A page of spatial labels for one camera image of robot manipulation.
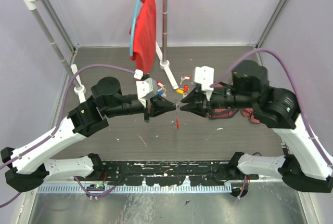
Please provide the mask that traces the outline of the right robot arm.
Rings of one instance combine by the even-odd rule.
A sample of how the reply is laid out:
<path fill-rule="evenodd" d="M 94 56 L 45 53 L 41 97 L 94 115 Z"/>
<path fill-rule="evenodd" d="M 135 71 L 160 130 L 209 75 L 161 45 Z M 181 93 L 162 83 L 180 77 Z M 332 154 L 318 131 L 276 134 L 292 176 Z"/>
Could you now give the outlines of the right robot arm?
<path fill-rule="evenodd" d="M 306 136 L 297 96 L 270 86 L 267 69 L 252 60 L 232 70 L 231 85 L 208 88 L 212 72 L 209 67 L 196 68 L 195 88 L 181 100 L 180 110 L 206 117 L 216 109 L 251 108 L 254 118 L 277 133 L 291 152 L 277 157 L 235 152 L 227 165 L 229 175 L 269 176 L 300 192 L 331 193 L 332 168 Z"/>

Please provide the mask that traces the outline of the key with yellow tag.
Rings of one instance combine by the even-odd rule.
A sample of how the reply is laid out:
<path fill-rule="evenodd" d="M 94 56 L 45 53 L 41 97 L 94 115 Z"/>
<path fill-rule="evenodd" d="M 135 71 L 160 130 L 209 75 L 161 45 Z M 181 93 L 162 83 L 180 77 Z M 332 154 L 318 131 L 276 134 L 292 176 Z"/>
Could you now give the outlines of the key with yellow tag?
<path fill-rule="evenodd" d="M 175 90 L 177 93 L 179 93 L 180 95 L 182 95 L 183 98 L 185 98 L 187 96 L 187 94 L 180 88 Z"/>

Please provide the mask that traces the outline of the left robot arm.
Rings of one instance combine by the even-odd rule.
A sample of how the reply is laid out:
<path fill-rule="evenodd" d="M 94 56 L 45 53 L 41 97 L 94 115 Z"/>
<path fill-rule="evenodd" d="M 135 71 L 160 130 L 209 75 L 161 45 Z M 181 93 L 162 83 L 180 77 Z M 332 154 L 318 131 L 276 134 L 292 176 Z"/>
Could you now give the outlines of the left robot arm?
<path fill-rule="evenodd" d="M 123 95 L 118 79 L 104 77 L 91 88 L 92 95 L 71 110 L 58 126 L 21 148 L 2 149 L 2 161 L 9 168 L 5 172 L 6 183 L 18 192 L 27 192 L 48 180 L 101 179 L 105 169 L 98 154 L 64 160 L 55 160 L 53 156 L 107 128 L 108 118 L 143 114 L 148 122 L 176 109 L 174 103 L 158 94 L 153 79 L 138 81 L 136 86 L 136 94 Z"/>

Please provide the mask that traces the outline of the keyring with red tag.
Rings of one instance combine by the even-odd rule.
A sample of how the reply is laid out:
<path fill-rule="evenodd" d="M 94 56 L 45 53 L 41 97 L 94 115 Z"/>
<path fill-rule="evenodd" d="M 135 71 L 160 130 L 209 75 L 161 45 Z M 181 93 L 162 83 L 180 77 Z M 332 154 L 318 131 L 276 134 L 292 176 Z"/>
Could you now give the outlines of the keyring with red tag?
<path fill-rule="evenodd" d="M 176 122 L 176 128 L 179 129 L 180 127 L 180 121 L 179 121 L 179 116 L 178 113 L 180 111 L 180 102 L 178 100 L 175 101 L 175 122 Z"/>

